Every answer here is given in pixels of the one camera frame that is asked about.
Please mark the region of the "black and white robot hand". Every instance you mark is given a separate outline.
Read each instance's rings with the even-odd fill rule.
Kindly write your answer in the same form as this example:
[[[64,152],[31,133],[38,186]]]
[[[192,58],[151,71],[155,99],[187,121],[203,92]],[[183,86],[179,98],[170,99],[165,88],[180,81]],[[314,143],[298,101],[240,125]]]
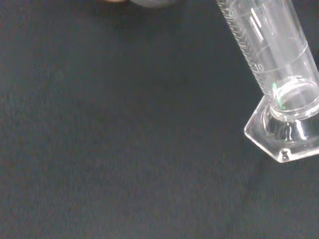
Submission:
[[[177,0],[130,0],[132,3],[146,8],[160,8],[175,4]]]

